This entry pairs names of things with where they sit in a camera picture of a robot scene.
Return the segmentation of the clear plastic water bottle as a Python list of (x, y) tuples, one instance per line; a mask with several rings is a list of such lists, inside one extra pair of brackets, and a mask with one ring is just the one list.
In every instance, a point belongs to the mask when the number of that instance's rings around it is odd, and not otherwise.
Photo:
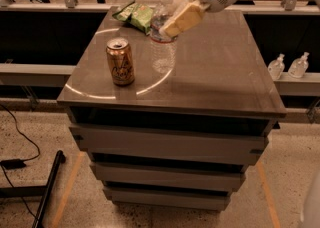
[(173, 0), (160, 0), (150, 22), (151, 58), (153, 69), (164, 74), (175, 65), (177, 41), (160, 33), (160, 28), (173, 14)]

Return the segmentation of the orange soda can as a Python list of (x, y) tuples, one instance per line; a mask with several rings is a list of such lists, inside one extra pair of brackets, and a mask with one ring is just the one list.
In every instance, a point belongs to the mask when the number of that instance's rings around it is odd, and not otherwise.
[(106, 45), (106, 54), (113, 83), (119, 86), (131, 84), (135, 75), (128, 40), (123, 37), (110, 39)]

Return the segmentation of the green chip bag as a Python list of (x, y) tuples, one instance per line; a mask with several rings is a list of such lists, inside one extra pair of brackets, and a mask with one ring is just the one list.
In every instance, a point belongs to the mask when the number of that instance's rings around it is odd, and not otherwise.
[(150, 23), (153, 15), (153, 9), (146, 4), (129, 2), (119, 7), (112, 15), (118, 21), (128, 23), (145, 35), (150, 33)]

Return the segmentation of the grey drawer cabinet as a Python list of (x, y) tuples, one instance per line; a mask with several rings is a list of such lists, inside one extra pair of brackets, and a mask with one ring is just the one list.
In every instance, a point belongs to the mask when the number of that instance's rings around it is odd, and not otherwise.
[[(106, 45), (131, 46), (134, 81), (113, 83)], [(222, 211), (286, 114), (243, 14), (207, 14), (181, 34), (175, 66), (140, 31), (105, 16), (59, 98), (112, 202)]]

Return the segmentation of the black stand base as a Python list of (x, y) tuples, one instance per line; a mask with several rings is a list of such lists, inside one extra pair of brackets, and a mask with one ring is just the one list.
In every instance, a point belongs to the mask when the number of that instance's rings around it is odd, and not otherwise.
[(38, 205), (37, 212), (34, 215), (32, 228), (44, 228), (42, 221), (45, 216), (52, 189), (54, 187), (55, 179), (57, 177), (60, 165), (65, 161), (66, 157), (63, 151), (58, 150), (45, 185), (20, 187), (10, 185), (9, 187), (0, 188), (0, 198), (21, 198), (24, 200), (26, 197), (40, 197), (41, 200)]

